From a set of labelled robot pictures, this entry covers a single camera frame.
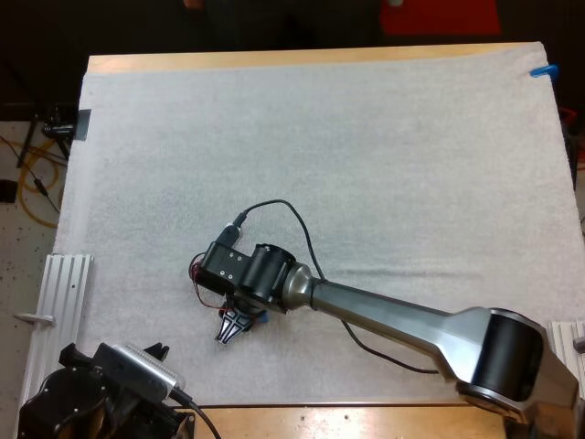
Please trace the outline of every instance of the yellow cable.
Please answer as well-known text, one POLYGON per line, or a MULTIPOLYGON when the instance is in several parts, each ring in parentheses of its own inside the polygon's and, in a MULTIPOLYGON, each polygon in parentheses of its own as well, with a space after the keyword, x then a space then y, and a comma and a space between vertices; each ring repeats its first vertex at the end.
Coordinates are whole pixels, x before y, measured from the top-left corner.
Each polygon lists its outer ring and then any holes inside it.
MULTIPOLYGON (((54 143, 54 141, 47 141, 38 149, 41 151, 47 151, 53 145, 53 143, 54 143)), ((23 211, 28 215, 29 218, 31 218, 34 222, 40 224, 41 226, 49 227, 50 229, 56 229, 57 224, 55 224, 53 222, 45 221, 45 220, 39 218, 33 212, 31 212, 30 209, 28 208, 26 202, 25 202, 25 198, 22 195, 22 188, 27 187, 25 182, 27 179, 28 169, 30 167, 32 167, 32 165, 34 165, 39 158, 40 157, 38 157, 36 155, 32 155, 30 157, 30 159, 27 161, 27 166, 23 166, 21 168, 20 176, 18 178, 18 190, 16 191, 16 194, 18 196, 18 201, 20 201, 20 205, 22 206, 23 211)))

